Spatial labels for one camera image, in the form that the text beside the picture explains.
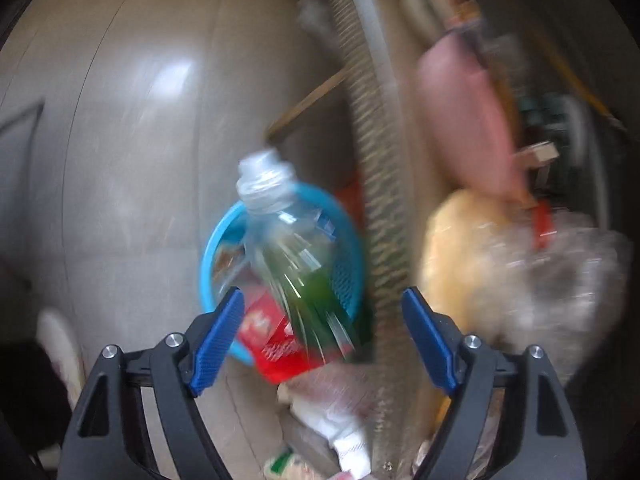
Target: trash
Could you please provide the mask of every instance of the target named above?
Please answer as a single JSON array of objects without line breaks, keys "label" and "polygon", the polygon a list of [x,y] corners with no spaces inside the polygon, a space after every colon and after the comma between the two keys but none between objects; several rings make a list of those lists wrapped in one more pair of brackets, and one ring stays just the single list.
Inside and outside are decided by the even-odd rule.
[{"label": "trash", "polygon": [[416,285],[463,333],[475,330],[482,316],[470,307],[470,297],[487,282],[480,250],[510,222],[507,206],[470,189],[452,193],[429,220]]},{"label": "trash", "polygon": [[337,475],[332,476],[329,480],[353,480],[353,475],[350,471],[341,471]]},{"label": "trash", "polygon": [[331,9],[326,0],[300,0],[298,24],[318,38],[324,50],[337,60],[342,60],[340,39],[332,21]]},{"label": "trash", "polygon": [[238,195],[248,212],[244,248],[252,269],[310,360],[343,358],[359,343],[332,283],[335,227],[323,211],[298,199],[293,167],[275,150],[254,153],[239,166]]},{"label": "trash", "polygon": [[260,374],[270,383],[279,384],[322,366],[323,362],[309,357],[295,338],[291,323],[269,289],[264,286],[258,299],[254,299],[256,294],[252,296],[236,337],[251,352]]},{"label": "trash", "polygon": [[330,363],[278,387],[278,401],[327,439],[343,471],[355,479],[371,472],[367,421],[375,406],[372,368]]},{"label": "trash", "polygon": [[444,25],[428,0],[400,0],[400,8],[408,25],[425,47],[431,48],[444,35]]},{"label": "trash", "polygon": [[[484,422],[484,428],[482,428],[482,433],[480,434],[480,441],[478,442],[478,448],[476,449],[476,453],[471,462],[471,466],[469,466],[468,473],[466,474],[466,480],[474,480],[475,478],[480,477],[486,470],[489,465],[489,459],[491,458],[491,452],[494,449],[495,437],[498,434],[498,427],[500,425],[500,416],[502,414],[502,403],[504,402],[504,389],[496,388],[491,396],[491,401],[489,402],[489,410],[486,416],[486,420]],[[450,405],[449,402],[444,402],[443,407],[448,407]],[[431,443],[433,442],[433,437],[429,440],[425,440],[420,444],[418,448],[418,453],[415,455],[414,462],[412,464],[412,474],[415,475],[418,471],[418,468],[422,465],[427,453],[429,452],[429,448],[431,447]]]},{"label": "trash", "polygon": [[440,155],[462,186],[526,203],[508,118],[468,36],[452,32],[418,64],[418,94]]},{"label": "trash", "polygon": [[[313,345],[313,341],[310,341],[309,345],[305,344],[303,337],[298,339],[295,346],[302,348],[302,352],[306,355],[304,359],[306,364],[303,367],[295,368],[295,372],[292,372],[289,368],[285,370],[284,374],[278,375],[277,378],[270,378],[272,382],[279,382],[289,379],[296,373],[316,366],[316,360],[319,361],[318,365],[320,365],[334,358],[342,359],[349,351],[348,342],[346,342],[347,344],[344,343],[345,338],[351,334],[351,328],[357,331],[351,341],[353,346],[356,346],[361,336],[365,342],[369,341],[370,330],[368,330],[369,325],[366,323],[368,319],[367,311],[365,308],[362,308],[365,281],[364,255],[360,237],[354,228],[353,221],[335,197],[317,187],[297,182],[290,165],[280,162],[275,151],[263,152],[258,156],[264,156],[267,159],[271,157],[270,162],[264,161],[264,167],[262,168],[265,170],[262,172],[265,180],[259,182],[259,185],[256,185],[255,189],[249,193],[247,193],[247,189],[244,190],[244,197],[251,197],[249,199],[251,202],[250,207],[248,208],[243,202],[234,204],[220,219],[209,237],[200,264],[200,299],[203,304],[203,309],[206,312],[212,312],[229,288],[231,286],[237,286],[244,293],[245,309],[247,310],[250,310],[252,303],[257,300],[261,300],[262,306],[266,306],[270,302],[273,304],[273,301],[276,301],[281,312],[277,314],[276,317],[274,317],[272,313],[268,314],[268,316],[272,318],[268,324],[270,328],[268,329],[269,335],[267,338],[269,338],[270,336],[276,335],[274,331],[280,326],[280,322],[284,319],[287,312],[284,305],[278,301],[281,288],[278,288],[278,283],[276,283],[277,280],[273,278],[273,273],[269,273],[265,279],[265,277],[261,276],[260,272],[258,272],[258,270],[262,268],[261,265],[264,261],[260,261],[260,258],[255,258],[256,248],[260,250],[261,247],[257,241],[270,240],[269,243],[271,244],[274,242],[274,239],[271,238],[270,235],[275,234],[275,238],[277,238],[276,241],[282,241],[285,232],[293,233],[294,241],[299,244],[301,250],[298,252],[292,251],[289,256],[292,258],[300,257],[302,259],[306,257],[307,263],[310,262],[312,264],[314,264],[314,261],[309,258],[309,255],[314,256],[318,264],[322,261],[322,266],[316,269],[316,274],[321,273],[321,278],[324,278],[325,275],[328,276],[329,292],[333,299],[332,301],[319,301],[318,304],[316,304],[316,313],[322,310],[322,308],[328,312],[331,310],[332,305],[335,307],[331,312],[332,315],[327,319],[327,325],[329,329],[332,330],[331,337],[340,339],[342,348],[336,348],[337,345],[334,343],[329,345],[332,347],[331,349],[323,347],[322,352],[316,351],[315,348],[319,348],[318,342],[321,339],[317,332],[314,332],[315,335],[318,335],[316,346]],[[254,174],[253,177],[260,180],[260,171],[257,172],[257,175]],[[260,206],[268,207],[263,201],[268,202],[269,200],[273,200],[274,194],[277,197],[276,202],[278,207],[282,209],[270,213],[264,212],[257,214],[255,209],[257,203],[259,203]],[[346,196],[347,202],[349,203],[352,197],[356,196],[357,193],[348,194]],[[260,221],[258,222],[261,226],[260,236],[256,237],[255,232],[252,234],[252,221],[254,221],[255,227],[255,218],[262,217],[262,219],[264,219],[265,216],[269,216],[270,219],[275,219],[275,223],[278,224],[279,227],[271,230],[271,227],[273,227],[271,226],[271,222]],[[315,237],[315,241],[319,240],[318,247],[312,248],[309,245],[309,240],[306,240],[297,230],[304,230],[307,235],[311,233],[313,237]],[[321,251],[314,254],[314,251],[318,248],[320,248]],[[272,247],[272,250],[275,252],[279,252],[282,249],[282,244],[276,243]],[[287,256],[285,261],[283,261],[284,267],[289,265],[288,261]],[[302,267],[302,265],[298,266],[295,271],[300,273]],[[291,283],[296,284],[302,289],[298,278],[301,279],[302,277],[296,277],[294,273],[289,273]],[[265,298],[266,290],[268,291],[268,296],[271,298],[270,301],[267,301],[267,298]],[[300,307],[299,303],[304,303],[302,296],[307,297],[310,295],[315,298],[318,290],[305,290],[304,292],[304,295],[301,294],[300,298],[294,300],[296,305],[292,306],[289,301],[287,306],[295,310],[295,306]],[[252,313],[254,316],[252,316],[250,320],[257,321],[258,317],[255,316],[257,311],[253,309]],[[300,324],[301,318],[302,316],[294,318],[294,323]],[[344,320],[342,323],[344,330],[340,328],[341,319]],[[250,326],[251,324],[247,323],[244,329],[248,329]],[[263,324],[262,328],[266,330],[267,325]],[[306,328],[309,329],[307,332],[307,335],[309,335],[309,323],[306,324]],[[290,322],[283,323],[280,329],[293,330],[295,332],[295,327]],[[293,340],[295,334],[281,333],[281,336],[283,338],[286,336]],[[268,355],[271,358],[277,357],[278,355],[281,356],[281,351],[285,350],[282,348],[284,343],[286,343],[286,341],[279,340],[278,345],[281,348],[276,349],[276,351],[269,350]],[[259,348],[254,346],[252,351],[260,354],[263,349],[263,346]],[[287,347],[285,354],[288,356],[291,351],[292,346]],[[256,358],[238,338],[232,343],[229,353],[249,366],[255,365]],[[350,354],[350,359],[351,358],[362,358],[362,355]]]},{"label": "trash", "polygon": [[556,210],[552,225],[540,249],[529,220],[491,237],[482,251],[487,276],[470,307],[482,313],[479,335],[497,333],[514,353],[539,344],[566,384],[622,315],[631,250],[587,215]]},{"label": "trash", "polygon": [[291,449],[268,459],[262,472],[267,480],[325,480],[324,476]]}]

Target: bottle neck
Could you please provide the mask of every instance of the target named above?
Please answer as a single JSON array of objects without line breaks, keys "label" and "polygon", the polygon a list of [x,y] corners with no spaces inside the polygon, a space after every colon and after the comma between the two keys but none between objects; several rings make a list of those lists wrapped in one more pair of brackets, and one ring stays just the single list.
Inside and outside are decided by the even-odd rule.
[{"label": "bottle neck", "polygon": [[293,205],[296,200],[292,182],[267,189],[254,189],[241,194],[240,200],[252,216],[266,215],[282,211]]},{"label": "bottle neck", "polygon": [[247,212],[251,216],[272,215],[283,211],[293,205],[293,198],[277,200],[271,203],[249,203],[245,202]]}]

